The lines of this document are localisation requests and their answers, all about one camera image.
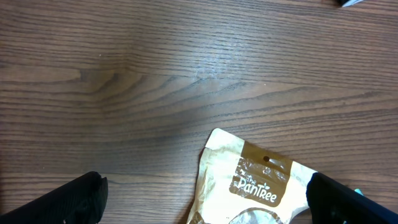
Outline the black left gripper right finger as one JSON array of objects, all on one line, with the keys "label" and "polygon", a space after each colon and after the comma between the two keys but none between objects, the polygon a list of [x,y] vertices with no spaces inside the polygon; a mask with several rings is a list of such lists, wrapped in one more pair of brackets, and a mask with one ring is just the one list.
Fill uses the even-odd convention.
[{"label": "black left gripper right finger", "polygon": [[316,172],[307,185],[313,224],[397,224],[397,214]]}]

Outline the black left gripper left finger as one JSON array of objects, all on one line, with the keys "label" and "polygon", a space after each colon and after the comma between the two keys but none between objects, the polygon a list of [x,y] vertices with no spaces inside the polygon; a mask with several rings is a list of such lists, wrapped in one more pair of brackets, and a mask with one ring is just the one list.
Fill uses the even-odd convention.
[{"label": "black left gripper left finger", "polygon": [[88,172],[1,215],[3,224],[97,224],[108,199],[108,180]]}]

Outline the white barcode scanner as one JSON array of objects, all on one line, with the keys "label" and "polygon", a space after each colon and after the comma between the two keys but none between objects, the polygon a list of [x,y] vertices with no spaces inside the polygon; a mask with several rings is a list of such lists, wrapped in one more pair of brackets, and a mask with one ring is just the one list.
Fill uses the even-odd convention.
[{"label": "white barcode scanner", "polygon": [[338,3],[340,4],[341,7],[349,7],[352,6],[353,4],[362,2],[363,0],[338,0]]}]

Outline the brown snack pouch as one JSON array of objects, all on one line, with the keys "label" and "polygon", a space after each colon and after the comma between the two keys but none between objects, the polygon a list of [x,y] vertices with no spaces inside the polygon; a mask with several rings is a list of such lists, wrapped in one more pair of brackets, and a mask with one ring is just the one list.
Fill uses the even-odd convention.
[{"label": "brown snack pouch", "polygon": [[309,208],[314,172],[216,128],[200,158],[187,222],[288,224]]}]

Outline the teal wipes pack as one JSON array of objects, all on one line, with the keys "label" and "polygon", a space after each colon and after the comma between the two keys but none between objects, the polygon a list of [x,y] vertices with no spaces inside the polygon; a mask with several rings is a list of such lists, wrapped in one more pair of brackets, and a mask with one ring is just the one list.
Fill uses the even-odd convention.
[{"label": "teal wipes pack", "polygon": [[362,191],[360,189],[354,189],[354,191],[362,196],[364,196],[364,194],[362,193]]}]

